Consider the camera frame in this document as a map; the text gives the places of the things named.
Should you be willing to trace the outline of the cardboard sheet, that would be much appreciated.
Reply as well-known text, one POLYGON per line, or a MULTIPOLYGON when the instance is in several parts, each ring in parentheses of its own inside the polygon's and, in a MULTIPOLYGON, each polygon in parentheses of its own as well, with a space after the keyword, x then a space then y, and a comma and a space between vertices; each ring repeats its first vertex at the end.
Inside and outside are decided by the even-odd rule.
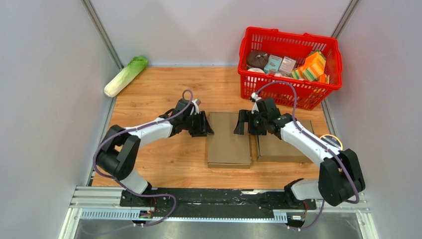
POLYGON ((233 133, 237 120, 237 113, 210 113, 209 122, 214 134, 208 136, 206 141, 209 168, 250 168, 249 136, 233 133))

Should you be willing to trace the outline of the brown cardboard box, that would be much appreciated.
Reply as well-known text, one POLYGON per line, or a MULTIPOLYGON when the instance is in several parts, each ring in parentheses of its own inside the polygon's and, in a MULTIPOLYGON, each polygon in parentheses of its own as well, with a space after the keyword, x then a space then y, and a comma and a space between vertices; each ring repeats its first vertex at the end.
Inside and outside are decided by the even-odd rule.
POLYGON ((311 163, 297 148, 273 134, 255 136, 255 141, 258 162, 311 163))

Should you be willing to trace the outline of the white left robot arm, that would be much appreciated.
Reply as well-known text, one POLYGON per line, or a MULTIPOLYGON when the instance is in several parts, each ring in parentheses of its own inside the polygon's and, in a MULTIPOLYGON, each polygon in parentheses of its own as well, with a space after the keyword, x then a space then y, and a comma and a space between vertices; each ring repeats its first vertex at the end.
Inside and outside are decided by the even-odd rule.
POLYGON ((133 126, 109 128, 93 156, 94 169, 102 176, 118 182, 133 194, 133 200, 145 207, 152 200, 150 183, 134 168, 140 148, 186 130, 191 137, 213 135, 205 111, 199 110, 199 100, 179 99, 173 109, 155 120, 133 126))

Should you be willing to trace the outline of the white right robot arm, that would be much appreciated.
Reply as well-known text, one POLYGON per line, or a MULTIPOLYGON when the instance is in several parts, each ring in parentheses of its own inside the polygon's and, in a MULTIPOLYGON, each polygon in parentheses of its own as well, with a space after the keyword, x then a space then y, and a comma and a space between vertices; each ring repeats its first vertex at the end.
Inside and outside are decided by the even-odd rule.
POLYGON ((271 97, 253 99, 251 110, 239 110, 234 134, 272 134, 292 145, 319 168, 317 179, 297 179, 285 186, 284 202, 295 209, 307 199, 324 200, 331 206, 357 204, 366 188, 359 159, 351 149, 329 145, 307 130, 292 114, 280 113, 271 97))

